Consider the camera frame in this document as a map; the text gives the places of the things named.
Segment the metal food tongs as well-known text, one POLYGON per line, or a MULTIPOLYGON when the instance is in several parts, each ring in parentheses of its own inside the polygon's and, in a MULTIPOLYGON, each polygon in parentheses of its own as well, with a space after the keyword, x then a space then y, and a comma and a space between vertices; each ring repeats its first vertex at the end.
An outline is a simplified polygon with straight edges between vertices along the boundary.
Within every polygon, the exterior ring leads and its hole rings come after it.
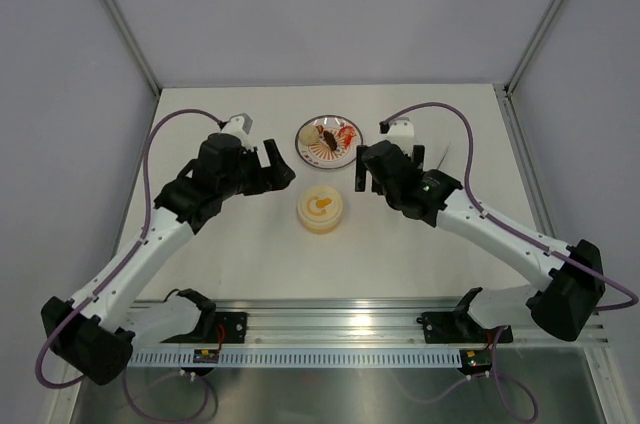
POLYGON ((437 170, 441 170, 442 169, 442 166, 446 161, 450 146, 451 146, 451 141, 450 140, 442 141, 438 145, 437 161, 436 161, 436 166, 435 166, 435 168, 437 170))

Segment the round beige box lid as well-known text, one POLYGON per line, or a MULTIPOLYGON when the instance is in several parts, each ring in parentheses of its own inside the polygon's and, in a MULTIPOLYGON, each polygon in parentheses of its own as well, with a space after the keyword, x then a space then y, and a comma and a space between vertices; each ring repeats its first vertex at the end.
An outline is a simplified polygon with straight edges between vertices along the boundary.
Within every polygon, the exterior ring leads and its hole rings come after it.
POLYGON ((312 186, 304 190, 297 201, 297 210, 307 209, 312 213, 317 213, 325 208, 344 210, 342 195, 334 187, 328 185, 312 186))

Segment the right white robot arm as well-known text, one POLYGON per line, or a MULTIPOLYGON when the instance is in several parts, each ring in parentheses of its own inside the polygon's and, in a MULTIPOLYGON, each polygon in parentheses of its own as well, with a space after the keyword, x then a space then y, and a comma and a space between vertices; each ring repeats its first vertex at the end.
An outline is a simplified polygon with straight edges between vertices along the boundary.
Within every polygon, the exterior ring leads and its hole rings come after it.
POLYGON ((525 278, 523 286, 468 291, 444 314, 423 313, 426 340, 480 342, 498 328, 534 323, 547 334, 574 342, 602 298, 599 249, 586 240, 571 246, 538 234, 490 209, 479 210, 463 185, 439 170, 423 170, 387 140, 357 149, 355 189, 371 189, 406 218, 473 243, 525 278))

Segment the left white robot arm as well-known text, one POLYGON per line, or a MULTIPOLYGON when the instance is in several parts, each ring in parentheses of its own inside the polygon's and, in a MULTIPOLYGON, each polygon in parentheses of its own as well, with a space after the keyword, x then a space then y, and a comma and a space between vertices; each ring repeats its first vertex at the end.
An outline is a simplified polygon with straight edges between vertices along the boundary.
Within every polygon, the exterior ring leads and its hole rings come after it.
POLYGON ((188 288, 129 316, 131 304, 180 248, 236 195, 254 196, 286 189, 294 171, 276 142, 264 143, 269 164, 254 148, 228 133, 214 133, 176 178, 146 203, 145 221, 132 240, 102 271, 68 300, 50 298, 41 310, 52 351, 97 385, 115 380, 141 348, 181 338, 218 340, 216 304, 188 288))

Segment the round beige lunch box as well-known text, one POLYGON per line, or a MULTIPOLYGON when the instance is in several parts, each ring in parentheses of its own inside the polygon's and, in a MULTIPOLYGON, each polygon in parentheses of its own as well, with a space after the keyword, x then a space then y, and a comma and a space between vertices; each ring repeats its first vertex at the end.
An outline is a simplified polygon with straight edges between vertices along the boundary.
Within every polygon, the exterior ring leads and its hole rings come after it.
POLYGON ((312 213, 307 209, 298 209, 297 217, 304 229, 314 234, 327 234, 335 230, 342 221, 341 209, 321 209, 312 213))

